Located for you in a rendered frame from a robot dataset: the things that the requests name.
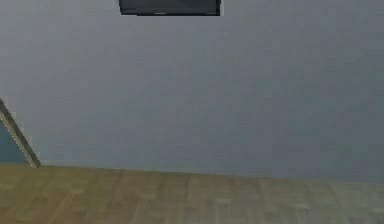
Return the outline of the blue room door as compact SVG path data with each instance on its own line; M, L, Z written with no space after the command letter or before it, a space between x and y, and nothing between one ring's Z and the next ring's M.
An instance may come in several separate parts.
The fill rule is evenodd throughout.
M6 163L41 166L22 129L0 98L0 164Z

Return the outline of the black wall television set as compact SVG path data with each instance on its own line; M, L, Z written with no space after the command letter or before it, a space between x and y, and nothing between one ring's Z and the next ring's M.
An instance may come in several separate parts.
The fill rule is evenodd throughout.
M220 15L221 0L118 0L122 15Z

